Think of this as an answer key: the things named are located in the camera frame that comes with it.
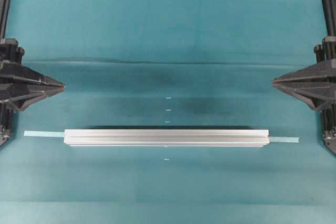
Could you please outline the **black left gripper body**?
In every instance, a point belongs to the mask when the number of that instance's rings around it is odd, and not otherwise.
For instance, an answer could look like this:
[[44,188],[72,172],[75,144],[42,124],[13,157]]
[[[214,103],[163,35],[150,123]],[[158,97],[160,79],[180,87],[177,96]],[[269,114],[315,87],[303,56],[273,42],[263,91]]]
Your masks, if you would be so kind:
[[16,39],[1,39],[1,103],[14,111],[24,111],[25,83],[20,77],[24,49]]

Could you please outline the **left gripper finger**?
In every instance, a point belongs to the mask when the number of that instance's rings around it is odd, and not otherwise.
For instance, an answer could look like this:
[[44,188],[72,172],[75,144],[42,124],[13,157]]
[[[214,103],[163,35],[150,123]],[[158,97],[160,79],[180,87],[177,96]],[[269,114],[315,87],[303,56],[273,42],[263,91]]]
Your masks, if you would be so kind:
[[65,87],[65,84],[35,70],[8,60],[1,61],[1,78],[53,87]]
[[21,112],[36,102],[63,92],[64,89],[64,86],[1,84],[1,104]]

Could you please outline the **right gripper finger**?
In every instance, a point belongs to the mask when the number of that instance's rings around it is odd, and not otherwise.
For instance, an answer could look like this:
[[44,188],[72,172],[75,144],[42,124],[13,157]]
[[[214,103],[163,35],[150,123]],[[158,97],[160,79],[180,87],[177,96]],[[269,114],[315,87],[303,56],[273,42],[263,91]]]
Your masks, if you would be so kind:
[[321,61],[273,79],[272,85],[294,82],[327,81],[335,78],[335,59]]
[[335,83],[273,83],[272,86],[314,111],[322,111],[335,103]]

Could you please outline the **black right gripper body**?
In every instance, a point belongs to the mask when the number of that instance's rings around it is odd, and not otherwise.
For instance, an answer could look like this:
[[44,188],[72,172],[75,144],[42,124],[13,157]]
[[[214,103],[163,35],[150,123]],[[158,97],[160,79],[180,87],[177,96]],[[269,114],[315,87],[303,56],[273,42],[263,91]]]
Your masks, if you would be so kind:
[[325,76],[318,77],[324,88],[325,98],[318,98],[317,111],[329,108],[335,103],[335,36],[326,36],[313,49],[319,68]]

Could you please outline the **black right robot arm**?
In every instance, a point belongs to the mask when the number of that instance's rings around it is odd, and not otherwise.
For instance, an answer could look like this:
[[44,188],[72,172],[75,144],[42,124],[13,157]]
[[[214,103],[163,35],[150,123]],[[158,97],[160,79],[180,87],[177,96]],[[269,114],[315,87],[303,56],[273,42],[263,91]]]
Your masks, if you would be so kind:
[[321,115],[324,145],[335,154],[335,37],[314,47],[317,63],[273,79],[272,86]]

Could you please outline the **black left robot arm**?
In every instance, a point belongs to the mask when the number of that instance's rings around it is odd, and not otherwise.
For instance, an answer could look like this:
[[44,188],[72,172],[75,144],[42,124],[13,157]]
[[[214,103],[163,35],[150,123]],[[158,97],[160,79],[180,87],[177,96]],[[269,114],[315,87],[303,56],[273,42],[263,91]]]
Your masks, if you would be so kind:
[[65,84],[22,64],[16,39],[1,39],[1,145],[12,135],[13,115],[64,91]]

